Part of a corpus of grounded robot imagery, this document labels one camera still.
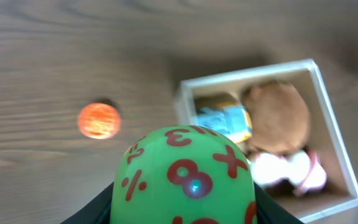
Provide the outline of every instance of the small orange toy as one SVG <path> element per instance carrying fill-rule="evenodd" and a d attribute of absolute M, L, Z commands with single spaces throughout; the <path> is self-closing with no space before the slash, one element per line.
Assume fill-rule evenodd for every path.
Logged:
<path fill-rule="evenodd" d="M 104 103 L 85 106 L 78 116 L 80 131 L 89 138 L 107 139 L 118 131 L 121 118 L 115 108 Z"/>

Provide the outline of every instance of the tabletop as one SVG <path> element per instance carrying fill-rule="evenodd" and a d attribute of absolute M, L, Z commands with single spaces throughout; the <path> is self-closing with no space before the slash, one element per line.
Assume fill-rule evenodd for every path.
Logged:
<path fill-rule="evenodd" d="M 358 62 L 344 49 L 358 57 L 358 1 L 0 0 L 0 223 L 77 212 L 133 142 L 177 123 L 188 78 L 312 57 L 358 148 Z M 112 139 L 76 127 L 100 98 L 122 116 Z"/>

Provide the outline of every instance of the box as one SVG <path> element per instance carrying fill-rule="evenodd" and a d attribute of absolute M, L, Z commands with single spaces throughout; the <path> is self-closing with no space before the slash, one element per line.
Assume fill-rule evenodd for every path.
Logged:
<path fill-rule="evenodd" d="M 175 96 L 181 124 L 195 124 L 194 98 L 228 91 L 238 97 L 247 87 L 269 80 L 295 86 L 311 112 L 309 148 L 315 150 L 328 181 L 320 194 L 296 198 L 271 196 L 291 214 L 307 223 L 358 206 L 358 184 L 320 70 L 312 59 L 256 67 L 182 81 Z"/>

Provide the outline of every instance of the green ball with red symbols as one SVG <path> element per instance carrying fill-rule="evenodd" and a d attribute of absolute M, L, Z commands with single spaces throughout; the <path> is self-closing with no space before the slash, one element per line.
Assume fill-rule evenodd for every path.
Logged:
<path fill-rule="evenodd" d="M 256 224 L 247 160 L 228 138 L 199 126 L 166 127 L 124 154 L 111 224 Z"/>

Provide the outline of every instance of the open box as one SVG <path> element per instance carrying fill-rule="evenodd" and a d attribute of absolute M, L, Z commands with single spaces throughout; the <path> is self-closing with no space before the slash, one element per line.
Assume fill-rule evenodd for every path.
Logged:
<path fill-rule="evenodd" d="M 309 148 L 315 150 L 328 181 L 320 194 L 297 198 L 271 194 L 283 208 L 307 223 L 358 206 L 358 184 L 317 64 L 312 59 L 227 72 L 181 82 L 175 106 L 181 124 L 195 124 L 194 99 L 229 92 L 239 97 L 248 87 L 269 80 L 291 83 L 311 112 Z"/>

